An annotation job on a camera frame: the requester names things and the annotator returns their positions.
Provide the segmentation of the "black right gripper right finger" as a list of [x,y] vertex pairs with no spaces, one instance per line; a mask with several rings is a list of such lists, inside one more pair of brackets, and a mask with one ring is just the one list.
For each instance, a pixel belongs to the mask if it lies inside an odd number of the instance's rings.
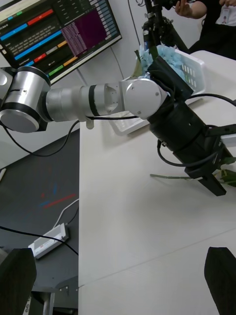
[[228,248],[208,249],[204,277],[219,314],[236,314],[236,258]]

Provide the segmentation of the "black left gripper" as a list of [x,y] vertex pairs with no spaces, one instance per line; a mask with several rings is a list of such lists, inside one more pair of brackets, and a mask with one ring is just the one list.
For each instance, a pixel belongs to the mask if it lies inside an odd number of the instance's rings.
[[207,137],[205,134],[175,134],[172,137],[172,153],[190,178],[199,182],[215,196],[224,196],[226,190],[213,175],[220,163],[232,154],[220,136]]

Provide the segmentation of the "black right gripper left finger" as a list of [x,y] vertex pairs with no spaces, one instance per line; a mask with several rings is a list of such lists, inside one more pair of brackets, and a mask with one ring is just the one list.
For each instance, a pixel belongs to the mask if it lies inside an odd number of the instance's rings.
[[32,250],[13,249],[0,264],[0,314],[24,313],[36,276]]

